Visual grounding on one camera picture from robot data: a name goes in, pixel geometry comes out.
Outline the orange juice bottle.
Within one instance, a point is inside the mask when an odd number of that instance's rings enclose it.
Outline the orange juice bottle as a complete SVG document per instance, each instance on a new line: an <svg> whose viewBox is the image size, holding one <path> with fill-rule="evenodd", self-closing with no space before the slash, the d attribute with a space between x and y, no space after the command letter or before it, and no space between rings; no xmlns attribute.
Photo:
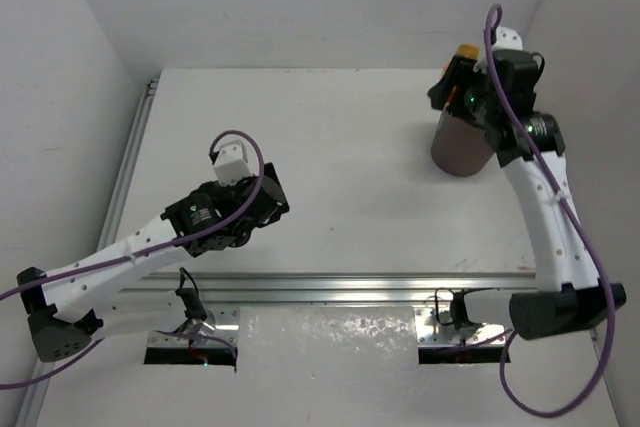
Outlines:
<svg viewBox="0 0 640 427"><path fill-rule="evenodd" d="M443 77L447 79L445 108L456 103L468 89L479 53L479 48L473 44L460 44L457 47L443 73Z"/></svg>

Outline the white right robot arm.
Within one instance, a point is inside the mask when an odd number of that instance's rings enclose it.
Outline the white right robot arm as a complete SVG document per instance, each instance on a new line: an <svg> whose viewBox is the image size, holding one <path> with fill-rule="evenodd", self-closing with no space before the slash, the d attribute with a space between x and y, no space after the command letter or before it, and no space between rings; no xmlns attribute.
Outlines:
<svg viewBox="0 0 640 427"><path fill-rule="evenodd" d="M533 109L544 60L502 49L492 61L481 70L476 49L460 46L428 97L434 109L481 130L518 198L537 289L511 296L511 325L523 339L537 340L612 323L626 304L625 289L605 282L573 211L556 119Z"/></svg>

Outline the brown cylindrical bin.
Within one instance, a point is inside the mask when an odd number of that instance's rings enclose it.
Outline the brown cylindrical bin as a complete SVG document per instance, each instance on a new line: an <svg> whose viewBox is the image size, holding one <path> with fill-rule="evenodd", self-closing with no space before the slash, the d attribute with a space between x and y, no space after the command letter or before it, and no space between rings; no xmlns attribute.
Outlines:
<svg viewBox="0 0 640 427"><path fill-rule="evenodd" d="M480 173L494 155L484 131L443 110L432 140L430 154L435 165L454 177Z"/></svg>

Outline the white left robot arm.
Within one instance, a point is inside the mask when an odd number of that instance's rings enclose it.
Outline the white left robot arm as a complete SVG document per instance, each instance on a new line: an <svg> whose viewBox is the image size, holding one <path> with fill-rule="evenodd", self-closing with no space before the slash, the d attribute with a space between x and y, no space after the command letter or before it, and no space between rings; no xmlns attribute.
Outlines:
<svg viewBox="0 0 640 427"><path fill-rule="evenodd" d="M208 252L239 248L288 213L289 204L272 163L262 175L233 185L201 184L134 234L63 268L30 267L17 283L38 358L58 362L92 340L159 327L177 330L203 320L205 309L193 288L179 287L131 322L120 323L115 295L149 274Z"/></svg>

